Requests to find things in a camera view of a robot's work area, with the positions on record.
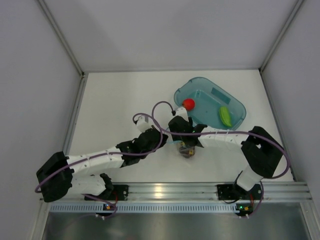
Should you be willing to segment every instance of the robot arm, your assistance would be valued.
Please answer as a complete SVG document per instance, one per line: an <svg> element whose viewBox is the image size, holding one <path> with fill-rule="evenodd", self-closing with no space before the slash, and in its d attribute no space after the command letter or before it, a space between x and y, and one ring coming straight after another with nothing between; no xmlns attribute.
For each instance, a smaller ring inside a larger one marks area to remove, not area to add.
<svg viewBox="0 0 320 240"><path fill-rule="evenodd" d="M78 156L65 155L62 151L53 154L36 173L39 183L44 181L41 185L44 201L53 202L79 194L108 199L114 187L110 178L104 174L105 170L137 164L147 156L139 154L152 151L160 142L160 132L146 123L144 117L139 117L136 125L142 132L138 138L121 142L108 150ZM167 139L168 136L163 134L160 148L166 144ZM65 169L49 177L61 168Z"/></svg>
<svg viewBox="0 0 320 240"><path fill-rule="evenodd" d="M140 116L135 124L141 131L138 138L121 142L108 150L79 156L55 153L36 173L44 201L53 202L74 194L91 194L107 200L114 187L111 179L104 174L105 170L138 163L147 156L141 154L152 152L160 142L161 133L149 125L148 118ZM271 178L283 155L270 143L254 136L203 134L221 130L205 124L193 126L192 119L183 107L175 111L168 125L171 132L177 133L172 135L172 139L183 141L186 146L217 147L244 154L249 166L232 185L232 195L239 198L247 195L262 178ZM277 143L262 127L255 126L250 132ZM166 144L167 139L168 136L163 134L160 147Z"/></svg>
<svg viewBox="0 0 320 240"><path fill-rule="evenodd" d="M248 166L235 180L233 185L236 195L240 196L249 192L262 178L272 178L282 158L282 152L270 143L254 136L243 134L201 134L208 132L223 132L205 124L193 126L193 121L188 118L187 111L181 107L175 117L169 122L169 128L174 133L199 133L194 136L172 135L174 141L184 142L186 147L223 148L229 151L244 154ZM274 143L276 140L262 127L255 126L250 133L265 137Z"/></svg>

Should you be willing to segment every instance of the gray wall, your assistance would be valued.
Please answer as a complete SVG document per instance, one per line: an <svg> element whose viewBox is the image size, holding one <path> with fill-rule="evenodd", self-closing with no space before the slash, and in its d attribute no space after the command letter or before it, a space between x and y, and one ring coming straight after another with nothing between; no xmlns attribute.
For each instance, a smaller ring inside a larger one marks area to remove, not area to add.
<svg viewBox="0 0 320 240"><path fill-rule="evenodd" d="M80 77L34 0L0 1L0 239L30 234L36 170L62 149Z"/></svg>
<svg viewBox="0 0 320 240"><path fill-rule="evenodd" d="M46 0L85 71L257 69L296 0Z"/></svg>
<svg viewBox="0 0 320 240"><path fill-rule="evenodd" d="M307 0L264 72L294 172L320 211L320 1Z"/></svg>

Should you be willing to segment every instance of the green vegetable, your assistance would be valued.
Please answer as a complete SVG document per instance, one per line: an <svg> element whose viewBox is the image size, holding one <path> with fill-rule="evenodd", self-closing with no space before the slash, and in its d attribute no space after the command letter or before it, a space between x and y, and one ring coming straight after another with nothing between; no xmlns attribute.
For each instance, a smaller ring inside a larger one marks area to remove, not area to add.
<svg viewBox="0 0 320 240"><path fill-rule="evenodd" d="M220 115L220 119L221 119L222 123L225 126L232 127L229 109L226 106L220 107L219 115Z"/></svg>

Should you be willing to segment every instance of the red tomato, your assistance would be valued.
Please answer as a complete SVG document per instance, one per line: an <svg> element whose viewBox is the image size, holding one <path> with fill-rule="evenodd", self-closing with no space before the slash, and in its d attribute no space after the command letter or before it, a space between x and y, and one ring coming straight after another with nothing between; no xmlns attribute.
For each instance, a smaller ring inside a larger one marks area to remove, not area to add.
<svg viewBox="0 0 320 240"><path fill-rule="evenodd" d="M187 110L191 111L192 109L195 108L196 103L192 98L187 98L182 102L182 106Z"/></svg>

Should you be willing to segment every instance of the white floor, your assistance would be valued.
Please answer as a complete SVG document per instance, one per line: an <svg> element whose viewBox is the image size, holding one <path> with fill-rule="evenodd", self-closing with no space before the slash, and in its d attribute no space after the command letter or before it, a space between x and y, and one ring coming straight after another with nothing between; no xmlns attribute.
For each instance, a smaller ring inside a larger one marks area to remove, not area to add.
<svg viewBox="0 0 320 240"><path fill-rule="evenodd" d="M140 132L132 123L135 113L150 114L161 100L174 104L175 91L199 76L210 79L244 104L247 115L238 130L261 126L281 142L258 70L90 73L69 155L101 151L137 137ZM155 117L167 127L172 117L169 107L160 105ZM167 144L138 164L107 169L106 173L113 182L232 182L246 166L245 157L239 153L197 148L193 158L185 159L174 145ZM282 158L275 175L285 167ZM290 182L293 176L288 172L276 181Z"/></svg>

